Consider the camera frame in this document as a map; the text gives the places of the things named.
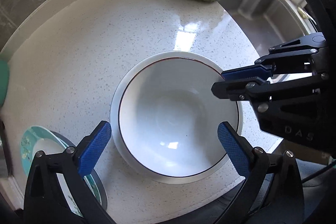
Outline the teal plastic basin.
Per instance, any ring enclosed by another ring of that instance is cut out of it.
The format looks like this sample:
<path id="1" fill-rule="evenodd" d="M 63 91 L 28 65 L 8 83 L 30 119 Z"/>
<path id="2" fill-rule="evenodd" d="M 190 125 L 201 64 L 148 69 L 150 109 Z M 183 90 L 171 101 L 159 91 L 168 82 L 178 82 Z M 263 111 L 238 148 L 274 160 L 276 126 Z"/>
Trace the teal plastic basin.
<path id="1" fill-rule="evenodd" d="M 0 60 L 0 106 L 2 107 L 6 94 L 7 94 L 7 88 L 9 84 L 9 66 L 6 61 Z"/>

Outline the steel sink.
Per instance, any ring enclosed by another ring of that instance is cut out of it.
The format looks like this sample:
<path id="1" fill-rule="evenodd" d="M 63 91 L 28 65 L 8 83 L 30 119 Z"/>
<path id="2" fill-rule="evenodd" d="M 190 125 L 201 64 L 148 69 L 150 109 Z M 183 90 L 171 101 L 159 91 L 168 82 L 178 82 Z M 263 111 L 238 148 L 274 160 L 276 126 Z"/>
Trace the steel sink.
<path id="1" fill-rule="evenodd" d="M 289 0 L 220 0 L 260 56 L 272 46 L 316 32 Z"/>

